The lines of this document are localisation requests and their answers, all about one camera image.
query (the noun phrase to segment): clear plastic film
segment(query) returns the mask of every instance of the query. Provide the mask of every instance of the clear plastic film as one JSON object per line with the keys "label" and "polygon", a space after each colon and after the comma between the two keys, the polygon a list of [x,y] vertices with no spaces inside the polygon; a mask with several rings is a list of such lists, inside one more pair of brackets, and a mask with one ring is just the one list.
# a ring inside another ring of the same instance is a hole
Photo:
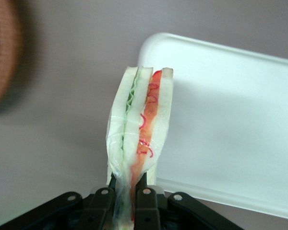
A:
{"label": "clear plastic film", "polygon": [[173,70],[128,67],[108,120],[108,178],[117,179],[116,229],[133,229],[135,185],[148,171],[156,180],[156,164],[169,124]]}

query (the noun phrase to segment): white plastic tray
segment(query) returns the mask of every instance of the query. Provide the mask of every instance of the white plastic tray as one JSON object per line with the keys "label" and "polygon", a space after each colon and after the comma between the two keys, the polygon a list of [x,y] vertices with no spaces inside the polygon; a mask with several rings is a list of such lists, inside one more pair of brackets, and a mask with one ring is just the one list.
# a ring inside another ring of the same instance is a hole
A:
{"label": "white plastic tray", "polygon": [[288,60],[156,34],[138,64],[174,69],[157,185],[288,218]]}

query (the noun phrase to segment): black clamp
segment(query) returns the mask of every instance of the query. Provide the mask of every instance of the black clamp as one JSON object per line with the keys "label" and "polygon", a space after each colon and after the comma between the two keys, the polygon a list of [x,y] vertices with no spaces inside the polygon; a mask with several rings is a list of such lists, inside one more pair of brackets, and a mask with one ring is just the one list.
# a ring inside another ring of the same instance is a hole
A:
{"label": "black clamp", "polygon": [[[3,224],[0,230],[111,230],[116,179],[82,199],[64,193]],[[136,186],[135,230],[241,230],[239,226],[186,193],[165,197],[163,189],[148,186],[146,174]]]}

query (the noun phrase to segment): brown blurry object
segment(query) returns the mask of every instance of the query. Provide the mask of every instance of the brown blurry object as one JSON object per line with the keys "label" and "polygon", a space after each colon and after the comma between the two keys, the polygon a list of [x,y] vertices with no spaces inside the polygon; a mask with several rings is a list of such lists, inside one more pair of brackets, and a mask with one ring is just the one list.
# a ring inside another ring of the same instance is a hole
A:
{"label": "brown blurry object", "polygon": [[0,0],[0,98],[15,72],[20,44],[20,20],[13,1]]}

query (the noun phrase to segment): gray wall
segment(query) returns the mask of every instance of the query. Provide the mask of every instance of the gray wall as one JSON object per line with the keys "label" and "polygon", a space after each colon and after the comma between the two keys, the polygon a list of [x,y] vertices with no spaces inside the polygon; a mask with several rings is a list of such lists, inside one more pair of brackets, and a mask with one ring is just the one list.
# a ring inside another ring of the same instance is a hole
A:
{"label": "gray wall", "polygon": [[[25,54],[0,103],[0,224],[105,184],[109,110],[141,44],[168,32],[288,58],[288,0],[20,0]],[[205,202],[247,230],[288,220]]]}

